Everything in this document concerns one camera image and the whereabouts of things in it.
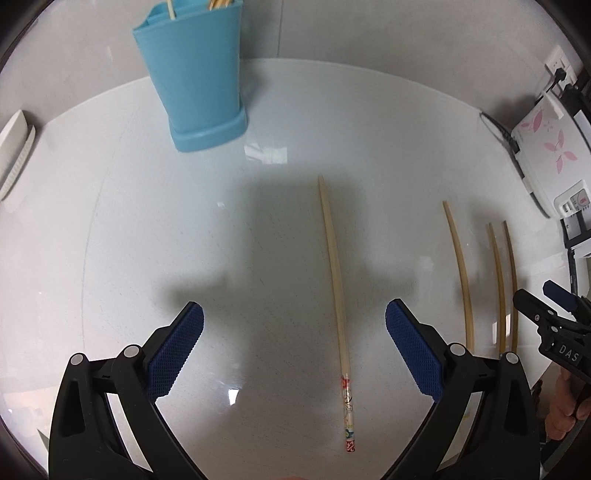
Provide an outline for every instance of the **white appliance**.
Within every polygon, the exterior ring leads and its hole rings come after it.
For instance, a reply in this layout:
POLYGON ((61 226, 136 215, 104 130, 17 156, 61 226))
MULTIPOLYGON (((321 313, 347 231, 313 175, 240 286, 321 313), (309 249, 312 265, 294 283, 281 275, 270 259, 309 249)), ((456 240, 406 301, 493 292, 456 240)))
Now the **white appliance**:
POLYGON ((515 158, 525 187, 549 216, 564 219, 588 207, 591 123, 583 111, 573 117, 546 93, 511 136, 520 148, 515 158))

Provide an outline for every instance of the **blue cup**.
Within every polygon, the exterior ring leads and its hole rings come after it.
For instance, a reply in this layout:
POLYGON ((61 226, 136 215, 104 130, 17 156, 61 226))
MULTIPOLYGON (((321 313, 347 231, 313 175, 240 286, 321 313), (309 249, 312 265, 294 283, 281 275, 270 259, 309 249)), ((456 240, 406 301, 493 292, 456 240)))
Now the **blue cup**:
POLYGON ((239 91, 242 0, 207 6, 207 0, 176 0, 171 20, 161 3, 134 29, 181 152, 215 147, 246 131, 239 91))

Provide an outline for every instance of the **blue gripper pad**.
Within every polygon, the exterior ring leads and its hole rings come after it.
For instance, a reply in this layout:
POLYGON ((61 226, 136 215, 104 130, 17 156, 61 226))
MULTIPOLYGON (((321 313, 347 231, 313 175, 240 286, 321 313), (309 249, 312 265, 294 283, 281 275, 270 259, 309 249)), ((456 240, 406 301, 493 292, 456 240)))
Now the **blue gripper pad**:
POLYGON ((396 299, 388 304, 386 328, 418 389, 424 395, 430 395, 435 403, 439 402, 443 395, 443 366, 419 331, 421 324, 402 300, 396 299))
POLYGON ((577 297, 574 296, 568 290, 565 290, 560 285, 557 285, 552 280, 548 280, 544 283, 544 295, 546 295, 550 300, 556 302, 560 305, 564 310, 570 313, 574 313, 577 309, 577 297))
POLYGON ((170 392, 178 373, 203 332, 203 322, 203 309, 197 303, 191 302, 170 326, 158 329, 152 334, 152 337, 156 337, 165 333, 166 337, 146 368, 146 394, 151 401, 156 401, 158 397, 170 392))

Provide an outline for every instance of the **glossy tabletop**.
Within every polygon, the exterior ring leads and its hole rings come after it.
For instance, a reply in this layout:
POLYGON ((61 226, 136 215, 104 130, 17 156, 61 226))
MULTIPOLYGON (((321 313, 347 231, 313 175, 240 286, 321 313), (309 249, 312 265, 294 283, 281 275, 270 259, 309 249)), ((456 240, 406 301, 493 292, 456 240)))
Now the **glossy tabletop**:
MULTIPOLYGON (((503 220, 519 286, 568 285, 558 223, 542 217, 474 108, 399 77, 312 61, 243 63, 242 94, 244 136, 180 154, 149 78, 108 91, 42 130, 0 204, 0 414, 42 465, 37 430, 49 435, 70 356, 116 356, 194 300, 205 329, 157 405, 209 478, 380 478, 431 405, 388 335, 387 303, 400 297, 447 342, 465 342, 441 201, 466 257, 476 354, 496 351, 488 222, 507 298, 503 220), (345 289, 353 454, 319 174, 345 289)), ((522 318, 530 383, 548 364, 538 344, 522 318)))

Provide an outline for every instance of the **pink flower pattern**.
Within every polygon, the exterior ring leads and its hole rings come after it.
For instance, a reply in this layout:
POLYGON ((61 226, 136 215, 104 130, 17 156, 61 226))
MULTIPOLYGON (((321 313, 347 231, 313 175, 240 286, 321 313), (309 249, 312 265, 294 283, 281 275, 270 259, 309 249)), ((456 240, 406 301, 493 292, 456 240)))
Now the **pink flower pattern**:
POLYGON ((537 114, 535 114, 533 122, 523 122, 520 127, 524 130, 533 130, 534 133, 538 131, 540 125, 542 124, 542 117, 544 116, 544 111, 540 110, 537 114))
POLYGON ((544 143, 544 148, 546 150, 550 150, 551 152, 560 152, 560 154, 558 155, 558 159, 556 160, 556 170, 558 171, 558 174, 562 172, 562 168, 564 167, 563 157, 566 157, 568 160, 571 161, 578 160, 577 155, 572 153, 570 150, 564 150, 563 147, 564 132, 562 131, 562 129, 560 129, 560 131, 558 132, 558 141, 555 144, 550 142, 544 143))

